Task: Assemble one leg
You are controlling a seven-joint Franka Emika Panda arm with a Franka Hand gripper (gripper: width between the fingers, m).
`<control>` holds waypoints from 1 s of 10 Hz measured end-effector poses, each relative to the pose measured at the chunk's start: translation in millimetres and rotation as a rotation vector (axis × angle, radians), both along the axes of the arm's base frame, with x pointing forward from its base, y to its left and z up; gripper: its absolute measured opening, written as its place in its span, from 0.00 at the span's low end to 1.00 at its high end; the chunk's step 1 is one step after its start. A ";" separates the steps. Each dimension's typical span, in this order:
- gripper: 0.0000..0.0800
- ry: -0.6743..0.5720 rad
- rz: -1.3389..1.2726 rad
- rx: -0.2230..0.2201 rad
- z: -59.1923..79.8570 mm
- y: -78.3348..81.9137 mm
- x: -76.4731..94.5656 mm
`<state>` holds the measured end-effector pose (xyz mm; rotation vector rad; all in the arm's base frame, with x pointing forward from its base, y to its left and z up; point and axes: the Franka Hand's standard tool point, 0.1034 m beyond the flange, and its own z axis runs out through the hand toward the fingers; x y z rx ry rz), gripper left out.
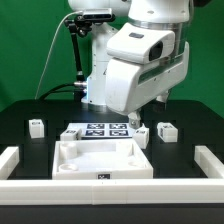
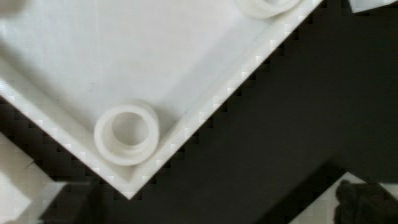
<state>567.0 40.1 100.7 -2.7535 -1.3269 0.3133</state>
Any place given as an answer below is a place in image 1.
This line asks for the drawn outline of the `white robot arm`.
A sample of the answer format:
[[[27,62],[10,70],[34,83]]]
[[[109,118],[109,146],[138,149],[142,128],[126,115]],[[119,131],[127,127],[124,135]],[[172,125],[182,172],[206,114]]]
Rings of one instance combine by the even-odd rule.
[[[140,110],[164,105],[188,70],[194,0],[68,0],[78,31],[92,30],[93,69],[84,102],[141,126]]]

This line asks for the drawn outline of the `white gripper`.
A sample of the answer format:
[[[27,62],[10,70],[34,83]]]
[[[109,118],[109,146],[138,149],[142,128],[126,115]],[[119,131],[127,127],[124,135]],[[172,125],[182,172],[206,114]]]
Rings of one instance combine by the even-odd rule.
[[[188,59],[188,43],[173,63],[164,66],[159,61],[140,65],[111,59],[106,70],[107,107],[122,115],[129,114],[129,126],[138,129],[141,117],[136,110],[182,82],[187,74]]]

